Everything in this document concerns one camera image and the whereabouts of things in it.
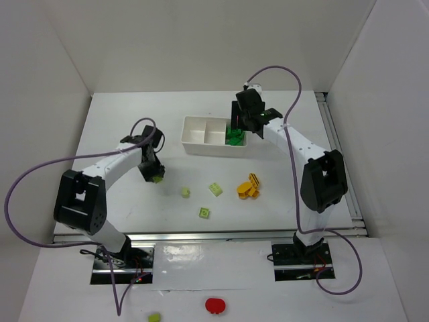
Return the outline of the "light green lego 2x2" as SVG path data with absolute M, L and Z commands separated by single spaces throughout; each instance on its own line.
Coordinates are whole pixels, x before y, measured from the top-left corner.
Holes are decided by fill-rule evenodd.
M 210 216 L 210 209 L 201 207 L 199 209 L 198 216 L 202 219 L 208 219 Z
M 157 183 L 159 183 L 159 182 L 161 182 L 161 181 L 163 181 L 163 177 L 162 176 L 153 176 L 152 178 L 151 178 L 151 181 L 153 182 L 153 183 L 155 183 L 155 184 L 157 184 Z

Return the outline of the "dark green lego 2x2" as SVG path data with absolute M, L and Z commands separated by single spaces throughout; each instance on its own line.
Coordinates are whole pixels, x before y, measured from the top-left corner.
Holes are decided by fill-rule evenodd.
M 238 138 L 242 140 L 244 136 L 245 136 L 245 133 L 242 129 L 232 129 L 231 127 L 227 126 L 226 140 L 231 140 L 234 138 Z
M 242 138 L 231 138 L 225 142 L 228 146 L 243 146 Z

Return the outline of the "light green lego small cube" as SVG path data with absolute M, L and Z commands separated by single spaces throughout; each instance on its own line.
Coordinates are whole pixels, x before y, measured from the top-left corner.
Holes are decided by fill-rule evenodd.
M 190 190 L 188 187 L 182 187 L 181 195 L 183 198 L 187 199 L 190 197 Z

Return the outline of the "yellow black striped lego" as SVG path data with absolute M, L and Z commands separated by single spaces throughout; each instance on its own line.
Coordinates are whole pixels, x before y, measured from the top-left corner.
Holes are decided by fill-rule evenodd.
M 249 174 L 249 180 L 251 184 L 257 189 L 260 186 L 260 180 L 258 179 L 257 175 L 254 173 Z

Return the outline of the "light green lego 2x2 front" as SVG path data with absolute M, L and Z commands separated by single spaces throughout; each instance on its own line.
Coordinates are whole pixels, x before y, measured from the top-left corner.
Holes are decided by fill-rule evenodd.
M 199 209 L 198 216 L 202 219 L 208 219 L 210 216 L 210 209 L 201 207 Z

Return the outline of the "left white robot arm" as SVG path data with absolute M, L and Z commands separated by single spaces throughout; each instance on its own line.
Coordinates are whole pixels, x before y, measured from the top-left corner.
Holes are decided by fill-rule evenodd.
M 119 152 L 81 171 L 67 170 L 61 177 L 54 220 L 78 230 L 102 245 L 110 256 L 124 263 L 140 256 L 130 238 L 107 220 L 107 191 L 131 169 L 137 168 L 146 182 L 158 183 L 165 167 L 156 148 L 164 145 L 162 131 L 147 125 L 140 135 L 124 137 Z

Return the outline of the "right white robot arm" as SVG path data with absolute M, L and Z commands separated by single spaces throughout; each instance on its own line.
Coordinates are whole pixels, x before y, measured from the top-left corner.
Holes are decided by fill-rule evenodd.
M 347 193 L 343 155 L 317 146 L 292 127 L 274 108 L 266 109 L 260 85 L 244 85 L 231 107 L 231 128 L 257 134 L 290 157 L 297 210 L 294 253 L 305 258 L 316 253 L 324 229 Z

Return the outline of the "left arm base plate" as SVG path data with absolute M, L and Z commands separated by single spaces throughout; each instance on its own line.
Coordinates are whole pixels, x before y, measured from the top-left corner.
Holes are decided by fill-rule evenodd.
M 154 246 L 138 247 L 136 255 L 124 262 L 114 257 L 111 258 L 116 284 L 129 284 L 134 278 L 139 277 L 136 284 L 151 284 L 153 282 Z M 81 255 L 90 256 L 93 259 L 91 271 L 91 285 L 111 285 L 110 266 L 106 255 L 100 247 L 95 251 L 81 249 Z

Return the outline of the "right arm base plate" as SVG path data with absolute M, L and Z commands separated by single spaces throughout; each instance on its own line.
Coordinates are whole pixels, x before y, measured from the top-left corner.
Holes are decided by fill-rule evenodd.
M 335 279 L 330 248 L 323 243 L 319 250 L 309 256 L 299 257 L 292 244 L 273 244 L 272 252 L 266 256 L 273 264 L 275 281 L 299 281 Z

